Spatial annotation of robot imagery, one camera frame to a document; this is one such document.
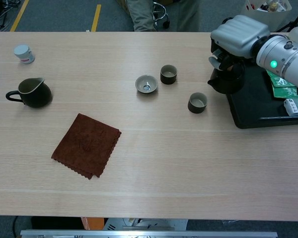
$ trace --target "jar lid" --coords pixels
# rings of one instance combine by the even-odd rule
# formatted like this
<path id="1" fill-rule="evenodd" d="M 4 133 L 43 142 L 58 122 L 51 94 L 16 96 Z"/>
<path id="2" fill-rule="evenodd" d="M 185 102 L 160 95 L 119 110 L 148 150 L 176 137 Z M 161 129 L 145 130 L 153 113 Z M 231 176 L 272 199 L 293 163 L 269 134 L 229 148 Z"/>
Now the jar lid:
<path id="1" fill-rule="evenodd" d="M 19 45 L 14 48 L 14 54 L 18 57 L 22 57 L 24 54 L 28 54 L 30 48 L 27 45 Z"/>

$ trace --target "small white jar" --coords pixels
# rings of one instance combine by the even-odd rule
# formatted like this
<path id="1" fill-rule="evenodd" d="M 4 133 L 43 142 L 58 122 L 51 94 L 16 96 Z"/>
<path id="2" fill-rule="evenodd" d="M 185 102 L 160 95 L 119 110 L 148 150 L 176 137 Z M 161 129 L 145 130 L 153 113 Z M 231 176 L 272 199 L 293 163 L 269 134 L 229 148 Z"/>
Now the small white jar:
<path id="1" fill-rule="evenodd" d="M 30 47 L 27 45 L 19 45 L 15 47 L 14 54 L 22 63 L 32 63 L 35 59 Z"/>

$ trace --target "white bag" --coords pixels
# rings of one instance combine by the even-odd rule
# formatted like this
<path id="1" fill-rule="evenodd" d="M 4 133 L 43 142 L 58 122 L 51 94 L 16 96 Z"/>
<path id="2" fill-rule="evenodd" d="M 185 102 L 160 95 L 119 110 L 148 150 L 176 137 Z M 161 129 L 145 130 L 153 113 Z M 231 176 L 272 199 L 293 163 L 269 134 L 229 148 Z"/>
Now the white bag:
<path id="1" fill-rule="evenodd" d="M 257 10 L 265 2 L 265 0 L 245 0 L 241 14 L 268 25 L 269 30 L 275 32 L 292 10 L 292 6 L 288 0 L 283 0 L 286 5 L 286 11 L 267 12 Z"/>

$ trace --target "chair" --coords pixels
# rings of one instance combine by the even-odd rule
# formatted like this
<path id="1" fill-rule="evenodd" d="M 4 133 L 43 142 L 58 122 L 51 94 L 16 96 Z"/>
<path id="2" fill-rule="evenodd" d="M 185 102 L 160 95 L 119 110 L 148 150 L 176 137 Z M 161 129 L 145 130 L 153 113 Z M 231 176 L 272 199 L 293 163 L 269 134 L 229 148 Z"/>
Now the chair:
<path id="1" fill-rule="evenodd" d="M 154 21 L 154 27 L 157 29 L 158 27 L 158 21 L 163 20 L 166 18 L 166 21 L 163 23 L 163 28 L 168 29 L 170 26 L 170 20 L 167 13 L 167 10 L 165 9 L 164 5 L 159 4 L 157 2 L 153 2 L 153 21 Z"/>

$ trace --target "chair wheel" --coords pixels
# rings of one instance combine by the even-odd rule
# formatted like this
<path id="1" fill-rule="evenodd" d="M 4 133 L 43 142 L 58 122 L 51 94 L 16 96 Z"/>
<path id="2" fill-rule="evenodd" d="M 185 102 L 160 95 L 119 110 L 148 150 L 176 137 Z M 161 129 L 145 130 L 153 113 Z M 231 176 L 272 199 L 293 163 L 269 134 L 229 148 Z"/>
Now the chair wheel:
<path id="1" fill-rule="evenodd" d="M 165 21 L 162 26 L 164 29 L 168 29 L 170 27 L 170 21 Z"/>

